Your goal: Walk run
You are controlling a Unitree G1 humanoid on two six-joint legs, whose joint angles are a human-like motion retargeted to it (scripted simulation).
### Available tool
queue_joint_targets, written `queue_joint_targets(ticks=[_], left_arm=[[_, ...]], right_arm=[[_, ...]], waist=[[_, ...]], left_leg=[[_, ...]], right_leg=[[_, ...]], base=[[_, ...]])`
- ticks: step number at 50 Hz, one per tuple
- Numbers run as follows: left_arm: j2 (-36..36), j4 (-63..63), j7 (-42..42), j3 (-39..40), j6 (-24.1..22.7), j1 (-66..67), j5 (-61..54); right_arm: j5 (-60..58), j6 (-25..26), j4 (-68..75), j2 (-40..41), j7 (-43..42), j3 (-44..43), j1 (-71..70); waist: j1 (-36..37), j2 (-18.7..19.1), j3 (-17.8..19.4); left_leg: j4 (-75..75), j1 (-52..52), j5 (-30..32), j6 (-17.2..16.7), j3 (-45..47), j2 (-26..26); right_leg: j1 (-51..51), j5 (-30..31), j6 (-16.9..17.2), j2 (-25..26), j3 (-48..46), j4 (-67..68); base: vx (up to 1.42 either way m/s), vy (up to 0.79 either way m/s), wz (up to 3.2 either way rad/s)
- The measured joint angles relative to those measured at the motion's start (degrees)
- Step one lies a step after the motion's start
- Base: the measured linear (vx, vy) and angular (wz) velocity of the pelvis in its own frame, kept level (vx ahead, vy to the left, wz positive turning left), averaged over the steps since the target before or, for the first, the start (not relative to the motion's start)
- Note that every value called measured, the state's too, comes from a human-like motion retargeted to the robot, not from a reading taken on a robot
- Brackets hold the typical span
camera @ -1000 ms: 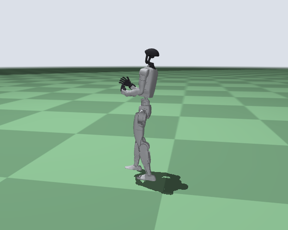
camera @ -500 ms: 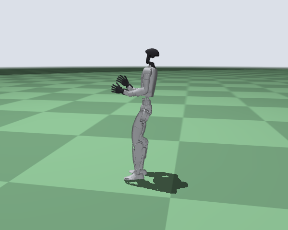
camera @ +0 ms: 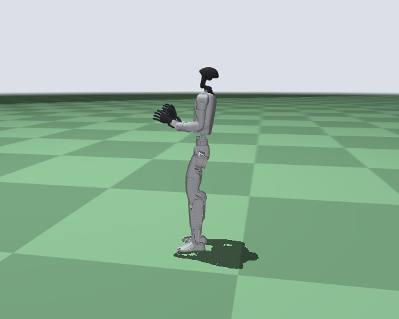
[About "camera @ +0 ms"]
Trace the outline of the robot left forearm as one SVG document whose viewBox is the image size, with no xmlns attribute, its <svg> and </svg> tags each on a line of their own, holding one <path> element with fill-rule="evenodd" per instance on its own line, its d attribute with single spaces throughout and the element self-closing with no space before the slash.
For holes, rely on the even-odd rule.
<svg viewBox="0 0 399 319">
<path fill-rule="evenodd" d="M 173 126 L 177 131 L 186 131 L 189 133 L 197 131 L 200 128 L 200 125 L 198 122 L 192 122 L 192 123 L 191 122 L 188 122 L 188 123 L 182 122 L 181 123 L 181 122 L 172 120 L 170 122 L 170 125 Z"/>
</svg>

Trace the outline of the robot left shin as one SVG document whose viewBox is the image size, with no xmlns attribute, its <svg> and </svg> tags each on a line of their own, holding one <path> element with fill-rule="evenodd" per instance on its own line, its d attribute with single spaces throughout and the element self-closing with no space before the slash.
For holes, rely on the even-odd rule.
<svg viewBox="0 0 399 319">
<path fill-rule="evenodd" d="M 189 220 L 190 220 L 190 228 L 192 232 L 192 244 L 199 244 L 199 235 L 200 235 L 200 227 L 202 226 L 203 219 L 203 201 L 201 199 L 195 199 L 192 203 L 192 207 L 190 207 L 190 202 L 188 201 L 188 209 L 189 209 Z M 194 243 L 195 242 L 198 243 Z"/>
</svg>

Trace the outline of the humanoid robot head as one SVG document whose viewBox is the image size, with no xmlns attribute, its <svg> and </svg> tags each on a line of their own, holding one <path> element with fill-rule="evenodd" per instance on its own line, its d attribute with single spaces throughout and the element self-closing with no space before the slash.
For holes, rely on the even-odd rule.
<svg viewBox="0 0 399 319">
<path fill-rule="evenodd" d="M 201 84 L 200 87 L 204 88 L 204 90 L 207 90 L 208 93 L 211 93 L 214 95 L 212 88 L 210 86 L 206 86 L 206 80 L 212 80 L 212 78 L 218 78 L 218 72 L 216 71 L 216 69 L 212 68 L 212 67 L 205 67 L 203 69 L 201 69 L 200 71 L 201 74 Z"/>
</svg>

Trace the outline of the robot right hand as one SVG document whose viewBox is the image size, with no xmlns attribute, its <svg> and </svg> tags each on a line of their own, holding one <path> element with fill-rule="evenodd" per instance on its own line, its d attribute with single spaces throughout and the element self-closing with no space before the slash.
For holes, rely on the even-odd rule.
<svg viewBox="0 0 399 319">
<path fill-rule="evenodd" d="M 167 105 L 167 106 L 166 106 Z M 181 120 L 180 120 L 180 118 L 177 116 L 177 113 L 176 113 L 176 109 L 174 108 L 174 106 L 173 105 L 169 105 L 169 104 L 165 104 L 165 105 L 163 105 L 163 106 L 165 106 L 166 108 L 164 108 L 164 109 L 166 109 L 166 111 L 168 112 L 168 115 L 170 115 L 170 118 L 173 118 L 173 119 L 177 119 L 177 121 L 179 121 L 179 122 L 182 122 Z M 162 108 L 163 109 L 163 108 Z M 162 112 L 164 112 L 163 110 L 161 110 Z"/>
</svg>

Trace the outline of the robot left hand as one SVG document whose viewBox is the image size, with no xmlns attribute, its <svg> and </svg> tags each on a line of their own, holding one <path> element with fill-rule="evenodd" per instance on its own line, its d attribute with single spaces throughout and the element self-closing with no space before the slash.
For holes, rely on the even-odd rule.
<svg viewBox="0 0 399 319">
<path fill-rule="evenodd" d="M 157 111 L 159 111 L 161 114 L 158 113 L 158 112 L 155 112 L 155 114 L 159 115 L 160 117 L 157 116 L 157 115 L 154 115 L 155 117 L 157 117 L 157 118 L 159 118 L 159 119 L 153 118 L 153 120 L 160 121 L 161 123 L 168 123 L 168 125 L 169 125 L 170 127 L 174 128 L 173 126 L 170 125 L 170 122 L 171 122 L 172 120 L 175 120 L 175 119 L 170 118 L 170 115 L 168 115 L 166 109 L 163 108 L 163 111 L 164 111 L 165 113 L 163 113 L 163 112 L 160 111 L 160 110 L 157 110 Z M 176 120 L 176 121 L 177 121 L 177 120 Z"/>
</svg>

